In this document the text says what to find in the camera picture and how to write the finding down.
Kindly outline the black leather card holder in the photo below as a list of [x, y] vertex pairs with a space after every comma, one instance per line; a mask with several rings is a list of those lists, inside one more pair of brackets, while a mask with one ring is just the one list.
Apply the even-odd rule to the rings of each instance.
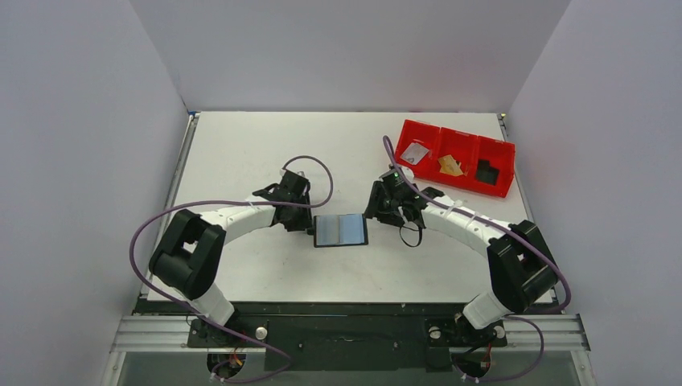
[[369, 243], [363, 214], [321, 215], [313, 218], [315, 248], [360, 246]]

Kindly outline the black VIP credit card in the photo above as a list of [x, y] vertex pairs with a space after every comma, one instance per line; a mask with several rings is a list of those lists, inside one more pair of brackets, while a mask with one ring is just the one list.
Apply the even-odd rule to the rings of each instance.
[[475, 180], [480, 182], [480, 183], [485, 183], [487, 185], [495, 186], [497, 184], [499, 177], [499, 169], [491, 166], [491, 169], [488, 173], [476, 173], [475, 174]]

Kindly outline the gold striped credit card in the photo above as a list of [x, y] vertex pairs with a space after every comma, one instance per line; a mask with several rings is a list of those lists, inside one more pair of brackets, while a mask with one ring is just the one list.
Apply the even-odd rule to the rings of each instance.
[[459, 162], [457, 160], [455, 160], [451, 154], [447, 154], [446, 156], [440, 157], [438, 159], [438, 163], [439, 163], [440, 167], [441, 167], [441, 164], [443, 164], [443, 163], [451, 163], [451, 164], [457, 163], [459, 165]]

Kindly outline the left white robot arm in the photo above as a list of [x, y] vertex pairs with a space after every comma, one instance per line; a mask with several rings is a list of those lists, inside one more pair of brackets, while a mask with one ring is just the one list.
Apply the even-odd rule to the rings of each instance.
[[310, 181], [283, 170], [281, 181], [254, 191], [244, 206], [195, 213], [177, 211], [150, 258], [149, 270], [180, 293], [193, 310], [211, 320], [209, 336], [221, 346], [239, 338], [234, 305], [215, 283], [223, 247], [261, 228], [278, 224], [288, 232], [312, 228]]

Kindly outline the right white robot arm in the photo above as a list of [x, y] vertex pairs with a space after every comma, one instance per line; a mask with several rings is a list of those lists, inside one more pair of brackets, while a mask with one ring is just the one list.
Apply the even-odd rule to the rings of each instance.
[[491, 289], [480, 293], [454, 320], [455, 336], [474, 343], [486, 328], [510, 314], [527, 311], [560, 280], [539, 228], [494, 220], [433, 187], [418, 190], [391, 169], [372, 184], [365, 216], [402, 228], [414, 224], [448, 236], [487, 260]]

